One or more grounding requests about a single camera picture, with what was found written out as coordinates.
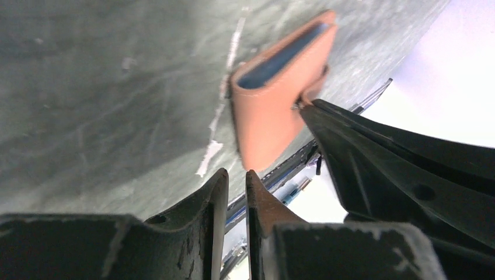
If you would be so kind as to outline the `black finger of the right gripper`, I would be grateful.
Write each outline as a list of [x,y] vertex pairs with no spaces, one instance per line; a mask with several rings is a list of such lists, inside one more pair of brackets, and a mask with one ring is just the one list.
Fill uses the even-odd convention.
[[380,124],[321,99],[300,114],[354,220],[410,223],[448,279],[494,278],[494,149]]

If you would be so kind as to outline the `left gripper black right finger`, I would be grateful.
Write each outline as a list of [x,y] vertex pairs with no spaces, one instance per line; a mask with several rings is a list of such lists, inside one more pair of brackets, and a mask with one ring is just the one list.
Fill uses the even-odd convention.
[[429,239],[407,223],[309,223],[246,173],[250,279],[445,279]]

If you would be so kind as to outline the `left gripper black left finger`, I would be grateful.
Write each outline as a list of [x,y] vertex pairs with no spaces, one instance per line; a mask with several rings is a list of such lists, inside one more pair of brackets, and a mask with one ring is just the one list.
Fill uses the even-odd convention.
[[1,216],[2,279],[218,279],[228,172],[147,219],[132,215]]

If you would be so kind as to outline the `pink card holder wallet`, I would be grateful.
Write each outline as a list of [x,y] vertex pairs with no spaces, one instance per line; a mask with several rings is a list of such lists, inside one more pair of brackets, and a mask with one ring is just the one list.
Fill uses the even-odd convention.
[[231,76],[242,165],[257,172],[274,163],[304,127],[299,110],[320,93],[337,32],[326,10],[240,66]]

